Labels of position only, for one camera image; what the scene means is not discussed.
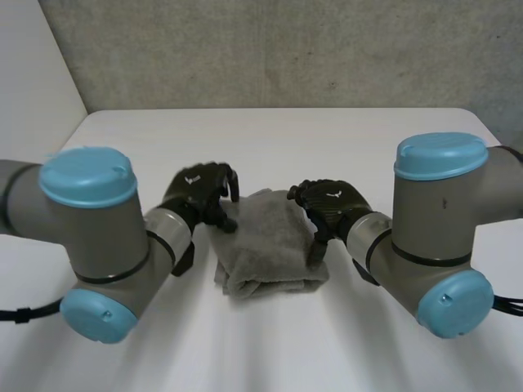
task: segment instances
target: white table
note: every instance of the white table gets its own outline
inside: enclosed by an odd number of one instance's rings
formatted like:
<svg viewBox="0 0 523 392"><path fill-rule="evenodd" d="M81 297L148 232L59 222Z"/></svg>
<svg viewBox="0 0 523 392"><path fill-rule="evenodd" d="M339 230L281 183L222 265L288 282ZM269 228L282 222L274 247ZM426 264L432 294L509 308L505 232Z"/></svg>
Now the white table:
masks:
<svg viewBox="0 0 523 392"><path fill-rule="evenodd" d="M396 146L431 131L497 144L460 109L205 109L92 114L66 148L108 145L130 157L144 210L181 167L217 160L238 171L243 195L339 178L390 215ZM522 234L521 221L478 229L473 264L500 295L523 296ZM235 302L212 281L217 260L204 230L195 242L194 268L165 283L119 345L92 343L58 316L0 325L0 390L523 390L523 320L492 312L473 333L440 340L361 280L340 243L329 247L331 279L316 293ZM47 303L74 282L61 247L8 237L0 279L3 309Z"/></svg>

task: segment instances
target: black ring band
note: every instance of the black ring band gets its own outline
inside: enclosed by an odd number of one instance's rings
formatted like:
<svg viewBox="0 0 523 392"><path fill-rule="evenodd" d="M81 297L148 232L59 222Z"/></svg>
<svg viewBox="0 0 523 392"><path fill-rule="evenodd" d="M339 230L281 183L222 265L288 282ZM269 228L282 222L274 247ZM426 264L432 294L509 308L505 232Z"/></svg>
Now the black ring band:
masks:
<svg viewBox="0 0 523 392"><path fill-rule="evenodd" d="M155 239L157 243L162 245L162 247L167 251L167 253L171 257L171 264L172 264L172 267L174 268L174 265L177 262L177 256L174 254L174 251L172 250L171 245L169 245L167 243L167 241L165 241L163 238L161 238L159 235L157 235L156 233L154 233L152 231L147 230L147 236Z"/></svg>
<svg viewBox="0 0 523 392"><path fill-rule="evenodd" d="M16 237L22 237L20 233L13 227L13 224L11 223L11 219L9 219L9 214L7 211L7 202L9 200L9 193L11 192L13 186L16 183L16 180L20 178L22 174L24 174L29 169L40 166L37 163L29 163L26 166L21 167L17 171L15 171L11 177L9 178L9 181L6 184L6 187L3 191L2 197L0 198L0 220L2 220L3 225L7 229L10 235L14 235Z"/></svg>
<svg viewBox="0 0 523 392"><path fill-rule="evenodd" d="M108 283L118 282L119 280L129 278L130 276L134 275L136 272L138 272L139 270L144 268L144 265L147 264L147 261L149 260L149 254L150 254L150 247L147 249L147 253L145 254L145 257L143 258L142 261L140 261L130 270L122 272L121 274L105 276L104 278L88 278L87 276L82 276L80 274L77 274L76 272L74 274L76 275L78 280L81 280L82 282L90 283L90 284L108 284Z"/></svg>
<svg viewBox="0 0 523 392"><path fill-rule="evenodd" d="M379 243L384 239L386 236L391 235L392 229L387 229L383 233L379 234L373 241L373 243L370 245L369 249L367 250L367 256L365 256L365 267L367 267L367 272L370 274L370 259L373 256L374 249L379 245Z"/></svg>
<svg viewBox="0 0 523 392"><path fill-rule="evenodd" d="M407 261L411 261L414 264L425 265L427 267L456 267L461 264L468 263L472 258L472 252L466 254L465 256L457 257L455 259L427 259L426 257L415 256L411 253L408 253L400 248L394 243L392 243L392 250L399 257L403 257Z"/></svg>

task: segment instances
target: light blue joint cap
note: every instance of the light blue joint cap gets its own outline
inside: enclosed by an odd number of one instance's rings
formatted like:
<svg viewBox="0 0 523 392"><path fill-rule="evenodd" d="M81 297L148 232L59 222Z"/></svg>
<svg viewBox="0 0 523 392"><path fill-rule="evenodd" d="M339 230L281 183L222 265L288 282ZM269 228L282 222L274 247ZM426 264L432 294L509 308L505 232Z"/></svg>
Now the light blue joint cap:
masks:
<svg viewBox="0 0 523 392"><path fill-rule="evenodd" d="M427 133L403 140L396 151L394 172L414 181L461 176L489 158L485 142L468 133Z"/></svg>
<svg viewBox="0 0 523 392"><path fill-rule="evenodd" d="M106 344L122 341L138 323L127 307L82 288L69 290L60 303L60 312L77 333Z"/></svg>
<svg viewBox="0 0 523 392"><path fill-rule="evenodd" d="M40 188L53 201L76 208L106 208L126 202L137 188L131 161L108 147L58 153L40 170Z"/></svg>
<svg viewBox="0 0 523 392"><path fill-rule="evenodd" d="M431 288L418 304L418 322L434 335L465 335L485 319L494 304L486 277L473 269L458 272Z"/></svg>

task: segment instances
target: concrete wall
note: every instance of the concrete wall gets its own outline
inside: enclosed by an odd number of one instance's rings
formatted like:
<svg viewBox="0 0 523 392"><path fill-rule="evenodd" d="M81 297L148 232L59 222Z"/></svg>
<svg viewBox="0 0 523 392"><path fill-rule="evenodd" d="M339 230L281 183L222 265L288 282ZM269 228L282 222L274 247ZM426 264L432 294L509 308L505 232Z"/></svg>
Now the concrete wall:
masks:
<svg viewBox="0 0 523 392"><path fill-rule="evenodd" d="M521 0L40 0L89 111L459 107L523 130Z"/></svg>

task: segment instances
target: folded towel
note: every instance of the folded towel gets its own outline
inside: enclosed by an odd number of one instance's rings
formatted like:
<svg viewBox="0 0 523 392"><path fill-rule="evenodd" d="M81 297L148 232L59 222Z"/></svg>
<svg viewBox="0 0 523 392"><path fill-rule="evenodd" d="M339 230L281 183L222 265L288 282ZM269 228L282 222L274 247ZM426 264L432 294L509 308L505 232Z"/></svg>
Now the folded towel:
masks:
<svg viewBox="0 0 523 392"><path fill-rule="evenodd" d="M287 200L287 191L264 189L222 202L227 215L238 222L233 234L208 227L218 256L215 282L234 298L272 292L310 292L329 279L324 262L306 267L313 235L302 209Z"/></svg>

